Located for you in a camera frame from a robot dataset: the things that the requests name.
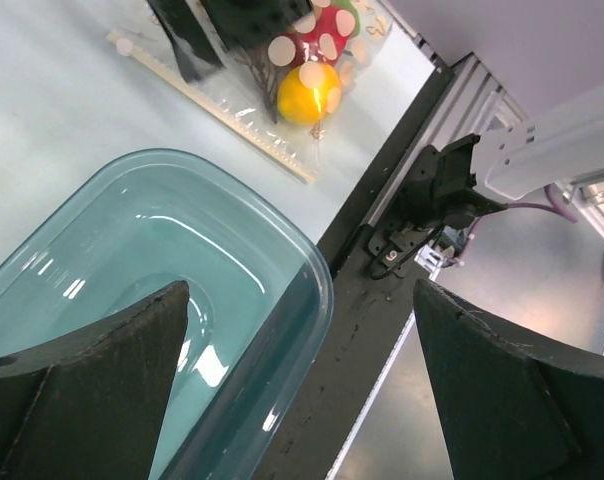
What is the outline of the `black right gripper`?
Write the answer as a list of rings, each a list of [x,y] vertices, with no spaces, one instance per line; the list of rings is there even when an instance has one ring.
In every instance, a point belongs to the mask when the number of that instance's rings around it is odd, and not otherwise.
[[[222,67],[204,29],[185,0],[148,0],[166,34],[187,83],[199,82]],[[313,12],[309,0],[204,0],[201,2],[224,45],[262,45]]]

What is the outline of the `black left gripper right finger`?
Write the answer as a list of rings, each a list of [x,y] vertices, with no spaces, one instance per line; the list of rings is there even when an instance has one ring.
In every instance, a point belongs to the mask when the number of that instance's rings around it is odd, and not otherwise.
[[[413,302],[455,478],[604,479],[603,355],[429,280]]]

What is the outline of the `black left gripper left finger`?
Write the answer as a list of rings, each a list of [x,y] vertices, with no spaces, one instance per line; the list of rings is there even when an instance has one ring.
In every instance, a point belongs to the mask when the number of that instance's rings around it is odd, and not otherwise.
[[[0,357],[0,479],[146,479],[188,317],[174,281]]]

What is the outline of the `clear polka dot zip bag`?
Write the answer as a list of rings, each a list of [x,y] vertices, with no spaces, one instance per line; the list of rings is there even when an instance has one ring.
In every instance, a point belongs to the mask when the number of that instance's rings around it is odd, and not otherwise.
[[[356,77],[369,68],[382,50],[393,25],[378,1],[346,1],[359,14],[359,33],[352,37],[332,66],[342,82],[338,108],[312,126],[298,126],[278,112],[277,91],[295,67],[277,67],[267,58],[270,40],[250,49],[227,48],[209,19],[202,1],[186,1],[202,26],[222,67],[199,82],[181,77],[171,44],[147,1],[121,1],[108,41],[174,87],[249,144],[296,177],[312,182],[325,150],[324,136],[337,121],[337,112]]]

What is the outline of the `yellow fake lemon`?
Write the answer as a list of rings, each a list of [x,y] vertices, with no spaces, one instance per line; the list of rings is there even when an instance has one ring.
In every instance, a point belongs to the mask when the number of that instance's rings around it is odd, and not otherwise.
[[[342,82],[326,63],[308,61],[291,70],[277,91],[277,110],[288,122],[312,126],[333,113],[342,99]]]

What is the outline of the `red fake food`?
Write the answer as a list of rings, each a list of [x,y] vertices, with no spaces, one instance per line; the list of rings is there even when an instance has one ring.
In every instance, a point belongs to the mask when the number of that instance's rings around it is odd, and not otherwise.
[[[359,14],[346,1],[314,3],[310,14],[270,41],[267,58],[277,67],[308,61],[334,66],[359,27]]]

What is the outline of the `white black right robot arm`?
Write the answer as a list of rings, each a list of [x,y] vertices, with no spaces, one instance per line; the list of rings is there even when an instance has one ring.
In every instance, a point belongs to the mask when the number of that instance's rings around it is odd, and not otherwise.
[[[261,52],[286,70],[270,104],[290,123],[316,125],[338,105],[336,63],[355,45],[352,10],[331,1],[153,1],[186,82],[223,66],[223,52]],[[512,208],[559,180],[604,176],[604,85],[510,128],[469,134],[442,149],[425,147],[433,174],[396,201],[400,230],[424,242]]]

